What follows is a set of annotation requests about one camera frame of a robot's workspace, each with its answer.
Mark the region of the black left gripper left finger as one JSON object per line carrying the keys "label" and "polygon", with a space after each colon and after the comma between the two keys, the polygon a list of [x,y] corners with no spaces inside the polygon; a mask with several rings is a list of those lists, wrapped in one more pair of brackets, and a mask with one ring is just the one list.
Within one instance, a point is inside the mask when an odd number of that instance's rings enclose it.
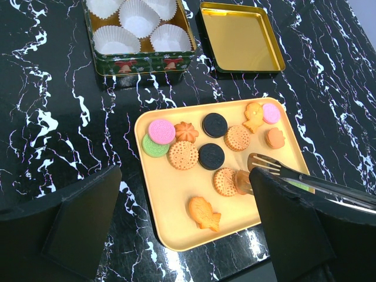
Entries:
{"label": "black left gripper left finger", "polygon": [[1,205],[2,281],[96,277],[122,178],[109,166],[16,206]]}

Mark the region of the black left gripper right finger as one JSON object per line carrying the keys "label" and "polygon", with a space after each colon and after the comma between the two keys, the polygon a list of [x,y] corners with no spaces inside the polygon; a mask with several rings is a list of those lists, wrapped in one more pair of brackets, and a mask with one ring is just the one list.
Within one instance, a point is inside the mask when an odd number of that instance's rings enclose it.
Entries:
{"label": "black left gripper right finger", "polygon": [[278,281],[375,281],[375,215],[255,168],[250,173]]}

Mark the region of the metal tongs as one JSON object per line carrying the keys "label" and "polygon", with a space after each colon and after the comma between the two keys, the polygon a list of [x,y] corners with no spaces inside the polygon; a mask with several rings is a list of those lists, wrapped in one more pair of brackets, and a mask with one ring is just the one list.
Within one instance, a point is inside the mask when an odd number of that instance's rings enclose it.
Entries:
{"label": "metal tongs", "polygon": [[350,204],[347,206],[353,209],[375,213],[374,195],[298,172],[272,157],[259,153],[250,153],[247,159],[247,167],[249,171],[259,167],[292,184],[300,184],[320,192],[341,197],[349,201]]}

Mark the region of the orange swirl cookie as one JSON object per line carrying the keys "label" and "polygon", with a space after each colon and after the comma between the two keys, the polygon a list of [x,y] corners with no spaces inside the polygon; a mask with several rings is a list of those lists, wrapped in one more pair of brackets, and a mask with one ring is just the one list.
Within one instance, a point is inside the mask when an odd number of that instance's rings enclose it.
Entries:
{"label": "orange swirl cookie", "polygon": [[253,195],[253,189],[250,184],[249,180],[249,172],[244,170],[239,170],[235,173],[233,177],[234,185],[238,194],[245,195],[250,194]]}

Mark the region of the orange fish cookie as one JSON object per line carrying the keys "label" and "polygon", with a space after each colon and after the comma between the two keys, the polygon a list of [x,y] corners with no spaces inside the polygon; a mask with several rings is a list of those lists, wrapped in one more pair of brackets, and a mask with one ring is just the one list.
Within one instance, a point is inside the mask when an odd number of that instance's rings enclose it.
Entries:
{"label": "orange fish cookie", "polygon": [[189,202],[189,213],[201,229],[220,231],[220,213],[214,213],[212,206],[203,197],[193,197]]}

